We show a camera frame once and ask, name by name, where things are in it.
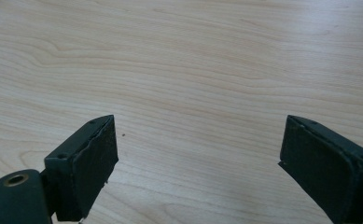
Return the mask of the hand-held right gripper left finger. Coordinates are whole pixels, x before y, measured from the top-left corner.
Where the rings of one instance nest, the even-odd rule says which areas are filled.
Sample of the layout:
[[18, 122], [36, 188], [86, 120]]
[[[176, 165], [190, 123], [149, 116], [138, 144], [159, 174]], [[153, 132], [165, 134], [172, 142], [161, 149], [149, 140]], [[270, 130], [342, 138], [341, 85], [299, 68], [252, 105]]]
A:
[[87, 217], [118, 161], [112, 115], [88, 121], [50, 152], [44, 163], [47, 180], [57, 190], [57, 219]]

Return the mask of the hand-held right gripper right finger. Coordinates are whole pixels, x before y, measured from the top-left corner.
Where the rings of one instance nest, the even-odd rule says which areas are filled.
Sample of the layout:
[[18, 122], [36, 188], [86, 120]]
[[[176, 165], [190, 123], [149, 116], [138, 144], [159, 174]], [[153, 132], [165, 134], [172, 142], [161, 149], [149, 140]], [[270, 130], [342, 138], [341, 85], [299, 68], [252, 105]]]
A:
[[279, 165], [334, 224], [363, 223], [363, 147], [314, 120], [289, 115]]

